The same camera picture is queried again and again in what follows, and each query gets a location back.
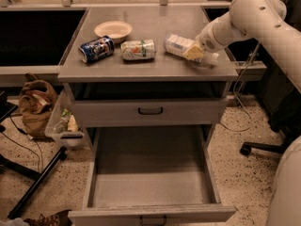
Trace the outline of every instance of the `blue can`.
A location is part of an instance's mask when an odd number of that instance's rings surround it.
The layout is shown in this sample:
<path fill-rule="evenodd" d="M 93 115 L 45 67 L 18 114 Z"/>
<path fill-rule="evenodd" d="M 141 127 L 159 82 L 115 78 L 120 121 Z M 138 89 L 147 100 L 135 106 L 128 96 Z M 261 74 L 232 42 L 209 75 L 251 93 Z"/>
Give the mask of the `blue can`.
<path fill-rule="evenodd" d="M 78 48 L 78 53 L 85 63 L 109 57 L 114 53 L 115 44 L 108 36 L 86 42 Z"/>

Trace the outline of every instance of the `cabinet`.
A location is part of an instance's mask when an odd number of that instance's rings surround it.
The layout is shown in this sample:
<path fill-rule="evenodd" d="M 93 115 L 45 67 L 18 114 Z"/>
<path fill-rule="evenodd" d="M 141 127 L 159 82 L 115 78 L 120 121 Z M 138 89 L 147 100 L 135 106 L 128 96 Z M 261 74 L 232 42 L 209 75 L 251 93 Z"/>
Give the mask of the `cabinet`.
<path fill-rule="evenodd" d="M 85 64 L 80 44 L 97 24 L 132 25 L 127 40 L 153 39 L 153 60 L 125 62 L 115 53 Z M 237 78 L 224 51 L 196 64 L 165 52 L 169 32 L 193 39 L 208 23 L 200 6 L 91 8 L 58 79 L 80 126 L 97 128 L 83 209 L 76 226 L 226 221 L 207 153 L 214 126 Z"/>

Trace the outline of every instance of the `person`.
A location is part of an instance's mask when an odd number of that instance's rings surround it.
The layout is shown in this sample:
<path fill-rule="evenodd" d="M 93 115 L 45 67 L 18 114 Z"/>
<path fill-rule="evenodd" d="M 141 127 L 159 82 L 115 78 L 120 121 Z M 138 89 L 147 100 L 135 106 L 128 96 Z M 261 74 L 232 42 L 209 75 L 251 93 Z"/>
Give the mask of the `person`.
<path fill-rule="evenodd" d="M 71 210 L 60 211 L 47 218 L 40 215 L 39 219 L 15 218 L 6 222 L 0 220 L 0 226 L 71 226 L 72 222 L 68 218 L 69 211 Z"/>

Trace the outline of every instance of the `shoe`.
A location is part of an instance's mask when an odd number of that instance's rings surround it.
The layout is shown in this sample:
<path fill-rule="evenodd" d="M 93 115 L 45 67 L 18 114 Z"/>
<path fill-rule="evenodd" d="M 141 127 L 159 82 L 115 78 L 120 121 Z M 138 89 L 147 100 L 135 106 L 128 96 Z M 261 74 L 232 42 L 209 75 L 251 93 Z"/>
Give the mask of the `shoe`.
<path fill-rule="evenodd" d="M 38 220 L 27 218 L 24 222 L 27 222 L 30 226 L 71 226 L 72 222 L 68 219 L 69 211 L 71 210 L 64 210 L 47 218 L 40 215 Z"/>

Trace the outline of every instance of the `backpack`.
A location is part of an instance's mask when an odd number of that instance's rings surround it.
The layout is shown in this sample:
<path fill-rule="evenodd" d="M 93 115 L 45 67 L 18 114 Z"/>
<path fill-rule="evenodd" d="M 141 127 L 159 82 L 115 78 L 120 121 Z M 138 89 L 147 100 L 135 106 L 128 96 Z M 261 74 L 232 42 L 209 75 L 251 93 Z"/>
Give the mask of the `backpack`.
<path fill-rule="evenodd" d="M 26 75 L 19 98 L 19 109 L 25 131 L 32 138 L 47 138 L 44 132 L 57 101 L 57 93 L 47 81 L 38 79 L 34 74 Z"/>

